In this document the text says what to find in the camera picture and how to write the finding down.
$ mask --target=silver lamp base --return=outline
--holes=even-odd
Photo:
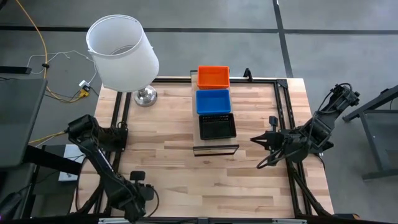
[[[139,106],[152,106],[157,99],[157,93],[154,87],[147,86],[133,93],[134,99]]]

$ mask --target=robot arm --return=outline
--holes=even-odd
[[[329,95],[329,103],[320,109]],[[250,139],[264,146],[265,150],[270,150],[270,155],[261,161],[257,168],[276,166],[285,158],[297,163],[303,161],[309,153],[321,153],[333,147],[333,143],[328,140],[335,128],[335,121],[347,107],[358,105],[358,96],[359,93],[353,92],[350,84],[336,85],[313,117],[303,126],[294,129],[281,129],[277,132],[277,118],[270,116],[271,130]]]
[[[102,128],[90,115],[72,121],[67,129],[69,141],[79,147],[101,177],[109,206],[125,211],[125,219],[134,223],[146,214],[146,199],[141,193],[143,185],[132,184],[116,173],[103,154],[104,147],[126,145],[126,135],[121,133],[123,131],[126,130]]]

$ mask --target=gray floor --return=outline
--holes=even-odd
[[[150,28],[277,28],[272,0],[21,2],[39,26],[90,26],[108,14],[127,14]],[[279,6],[285,29],[398,29],[395,0],[279,0]],[[30,25],[14,1],[0,11],[0,23]],[[77,50],[88,55],[84,32],[43,34],[49,52]],[[256,77],[286,77],[278,33],[151,32],[147,36],[160,60],[159,75],[188,75],[197,65],[222,64],[231,67],[233,76],[241,76],[249,67]],[[361,93],[360,104],[398,83],[398,35],[286,34],[285,38],[293,76],[304,78],[312,111],[336,83],[350,82]],[[1,31],[0,49],[1,65],[25,66],[30,55],[43,53],[37,34],[30,31]],[[93,64],[84,57],[70,56],[59,55],[49,70],[51,89],[66,95],[77,91],[77,84],[94,72]],[[32,61],[34,71],[40,70],[41,63],[39,58]],[[95,78],[93,86],[98,90],[100,85],[99,77]],[[82,114],[93,114],[96,100],[93,95],[65,105],[45,98],[32,139],[63,130]],[[335,147],[325,153],[325,163],[335,212],[398,222],[398,178],[361,179],[376,166],[359,120],[345,124],[339,119],[332,141]],[[66,137],[49,142],[62,143],[67,143]],[[50,202],[42,205],[44,210],[54,208]]]

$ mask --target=wooden tabletop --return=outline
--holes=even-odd
[[[288,79],[297,126],[311,118],[304,81]],[[270,84],[231,84],[231,100],[240,148],[233,156],[194,157],[192,88],[190,83],[153,83],[158,92],[156,104],[148,108],[130,104],[129,137],[119,173],[127,179],[130,171],[144,170],[145,183],[160,195],[154,217],[293,217],[292,200],[285,162],[276,167],[256,169],[268,151],[249,138],[270,128],[268,118],[277,116],[274,89]],[[116,92],[102,87],[95,117],[109,127]],[[122,101],[119,119],[123,111]],[[303,162],[307,185],[324,208],[333,213],[322,163],[315,156]],[[99,176],[87,162],[79,185],[82,206],[97,187]],[[302,193],[300,208],[304,211]],[[147,202],[153,211],[156,198]],[[113,215],[123,212],[113,210]]]

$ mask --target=lamp shade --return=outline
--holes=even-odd
[[[153,47],[133,17],[111,15],[99,19],[88,30],[86,41],[105,88],[141,90],[159,72]]]

